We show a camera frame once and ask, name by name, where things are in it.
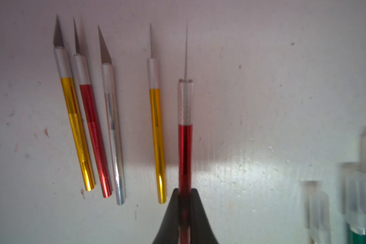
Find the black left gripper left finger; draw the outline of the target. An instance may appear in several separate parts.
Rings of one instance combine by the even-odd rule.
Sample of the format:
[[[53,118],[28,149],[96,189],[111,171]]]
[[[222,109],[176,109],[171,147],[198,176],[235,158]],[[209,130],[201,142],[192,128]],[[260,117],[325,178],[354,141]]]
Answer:
[[[163,221],[153,244],[178,244],[179,243],[179,190],[174,189],[167,206]]]

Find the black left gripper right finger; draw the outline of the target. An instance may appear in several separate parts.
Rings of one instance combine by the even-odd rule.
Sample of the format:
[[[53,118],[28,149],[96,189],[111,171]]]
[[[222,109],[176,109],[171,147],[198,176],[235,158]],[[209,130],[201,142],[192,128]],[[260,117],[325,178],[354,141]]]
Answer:
[[[190,198],[190,243],[218,244],[211,229],[197,189],[191,190]]]

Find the yellow capped knife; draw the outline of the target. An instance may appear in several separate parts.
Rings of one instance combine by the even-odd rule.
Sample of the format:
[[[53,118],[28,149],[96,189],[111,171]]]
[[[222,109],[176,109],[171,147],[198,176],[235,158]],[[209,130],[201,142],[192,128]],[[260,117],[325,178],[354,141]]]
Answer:
[[[304,226],[310,244],[330,244],[329,196],[321,190],[320,181],[301,181]]]

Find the red capped knife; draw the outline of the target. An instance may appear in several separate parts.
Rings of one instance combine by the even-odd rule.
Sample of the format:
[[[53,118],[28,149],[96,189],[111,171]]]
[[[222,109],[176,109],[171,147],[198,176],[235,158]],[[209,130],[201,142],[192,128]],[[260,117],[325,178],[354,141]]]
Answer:
[[[185,40],[184,78],[178,83],[178,124],[179,124],[179,205],[180,243],[190,242],[190,195],[192,155],[192,95],[193,81],[187,78],[188,40]]]

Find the green capped knife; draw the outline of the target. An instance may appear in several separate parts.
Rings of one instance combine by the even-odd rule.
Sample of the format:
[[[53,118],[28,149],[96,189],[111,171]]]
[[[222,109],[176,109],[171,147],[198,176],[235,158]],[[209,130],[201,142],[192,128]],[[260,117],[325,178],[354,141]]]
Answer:
[[[366,244],[366,174],[357,163],[342,163],[341,183],[347,243]]]

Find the yellow capped knife angled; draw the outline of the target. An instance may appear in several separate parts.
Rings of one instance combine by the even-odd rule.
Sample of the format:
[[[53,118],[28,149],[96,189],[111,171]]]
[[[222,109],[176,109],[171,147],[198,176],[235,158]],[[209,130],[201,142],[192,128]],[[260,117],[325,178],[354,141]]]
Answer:
[[[162,113],[160,99],[159,63],[155,56],[153,45],[152,27],[149,28],[150,58],[147,59],[148,87],[151,108],[152,137],[154,143],[154,157],[158,202],[165,204],[167,201],[165,159],[162,133]]]

